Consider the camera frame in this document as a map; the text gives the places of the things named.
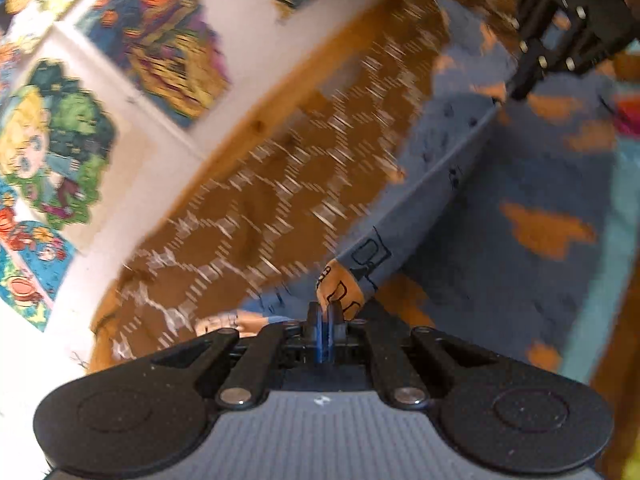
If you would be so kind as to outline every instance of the white wall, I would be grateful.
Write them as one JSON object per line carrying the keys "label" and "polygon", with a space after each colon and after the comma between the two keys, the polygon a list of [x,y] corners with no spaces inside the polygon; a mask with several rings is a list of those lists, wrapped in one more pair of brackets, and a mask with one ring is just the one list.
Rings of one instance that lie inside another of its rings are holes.
{"label": "white wall", "polygon": [[44,458],[31,433],[39,400],[82,374],[74,355],[88,360],[92,315],[122,261],[167,213],[199,165],[239,120],[323,40],[376,0],[318,0],[285,23],[269,0],[204,0],[207,21],[222,37],[232,87],[188,132],[171,123],[127,81],[73,23],[95,0],[80,0],[51,31],[36,56],[68,63],[104,102],[155,142],[104,228],[76,256],[45,333],[7,307],[0,308],[0,476],[43,477]]}

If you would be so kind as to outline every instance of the ribbed grey surface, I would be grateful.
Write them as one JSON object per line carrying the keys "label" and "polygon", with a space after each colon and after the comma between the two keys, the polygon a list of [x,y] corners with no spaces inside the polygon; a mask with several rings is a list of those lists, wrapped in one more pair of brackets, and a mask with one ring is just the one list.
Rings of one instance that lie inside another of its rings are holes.
{"label": "ribbed grey surface", "polygon": [[[223,415],[204,444],[148,480],[500,480],[462,458],[429,419],[374,392],[273,392],[255,410]],[[564,480],[597,480],[584,469]],[[78,480],[64,473],[50,480]]]}

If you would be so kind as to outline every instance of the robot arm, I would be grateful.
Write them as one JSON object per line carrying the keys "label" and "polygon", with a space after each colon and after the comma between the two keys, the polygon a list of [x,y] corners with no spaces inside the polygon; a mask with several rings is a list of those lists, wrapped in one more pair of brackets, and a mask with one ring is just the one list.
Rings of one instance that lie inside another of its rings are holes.
{"label": "robot arm", "polygon": [[[570,25],[553,37],[558,12]],[[517,101],[547,73],[585,74],[640,35],[640,22],[625,0],[518,0],[514,26],[522,56],[508,90]]]}

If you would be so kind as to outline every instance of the patterned rug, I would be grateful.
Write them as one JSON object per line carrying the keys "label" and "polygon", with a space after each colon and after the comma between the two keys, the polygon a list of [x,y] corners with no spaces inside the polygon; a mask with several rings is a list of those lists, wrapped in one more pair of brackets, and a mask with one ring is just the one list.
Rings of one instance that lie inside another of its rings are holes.
{"label": "patterned rug", "polygon": [[[96,324],[113,363],[220,326],[253,335],[270,321],[303,319],[316,288],[321,302],[339,299],[356,316],[404,264],[428,300],[409,313],[383,302],[399,319],[558,369],[605,247],[616,160],[616,133],[599,99],[610,91],[608,76],[549,78],[526,103],[470,118],[489,147],[470,178],[466,166],[448,170],[457,198],[420,247],[430,224],[419,216],[404,228],[405,215],[396,215],[402,236],[392,243],[385,237],[394,216],[376,223],[386,198],[418,182],[412,142],[449,138],[430,129],[430,110],[460,92],[504,98],[514,67],[508,51],[518,43],[513,5],[397,0],[353,84],[249,153],[228,179],[203,181],[134,252],[99,310],[110,314]],[[464,99],[461,112],[458,100],[438,113],[462,117],[484,106]],[[432,148],[418,153],[427,174]],[[415,189],[411,200],[416,211],[437,202]],[[363,223],[369,238],[356,236]],[[358,256],[343,250],[353,240],[361,241]]]}

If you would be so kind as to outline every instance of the cartoon character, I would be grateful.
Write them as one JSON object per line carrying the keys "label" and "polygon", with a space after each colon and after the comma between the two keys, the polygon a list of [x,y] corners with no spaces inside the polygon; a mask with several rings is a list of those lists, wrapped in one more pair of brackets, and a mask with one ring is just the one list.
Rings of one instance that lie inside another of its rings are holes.
{"label": "cartoon character", "polygon": [[100,0],[78,27],[180,126],[228,87],[218,36],[199,0]]}
{"label": "cartoon character", "polygon": [[0,299],[43,331],[74,248],[40,222],[18,221],[16,199],[0,180]]}
{"label": "cartoon character", "polygon": [[57,197],[63,213],[70,216],[68,198],[84,199],[78,186],[80,162],[49,150],[49,111],[38,89],[24,87],[20,99],[0,136],[0,171],[4,176],[35,180],[42,193],[39,200],[49,205]]}
{"label": "cartoon character", "polygon": [[139,1],[142,20],[124,29],[127,59],[147,91],[196,118],[227,86],[215,35],[194,17],[198,0]]}

